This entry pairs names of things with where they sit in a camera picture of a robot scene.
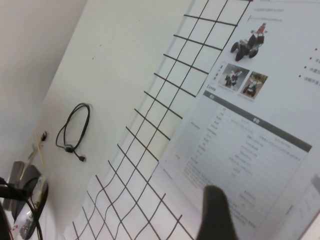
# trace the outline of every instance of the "table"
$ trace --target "table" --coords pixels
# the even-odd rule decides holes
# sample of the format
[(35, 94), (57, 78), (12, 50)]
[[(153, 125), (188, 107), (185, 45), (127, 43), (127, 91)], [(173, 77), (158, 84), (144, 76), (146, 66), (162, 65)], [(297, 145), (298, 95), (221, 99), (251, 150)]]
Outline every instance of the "table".
[[(152, 83), (172, 35), (190, 1), (88, 0), (34, 124), (48, 132), (43, 158), (49, 182), (48, 202), (61, 235), (81, 209), (91, 176), (108, 167), (107, 160)], [(91, 118), (79, 151), (55, 146), (56, 135), (71, 110), (81, 102), (92, 105)], [(70, 122), (67, 140), (79, 138), (86, 111)], [(30, 135), (18, 161), (25, 161), (34, 143)], [(39, 159), (36, 166), (41, 169)]]

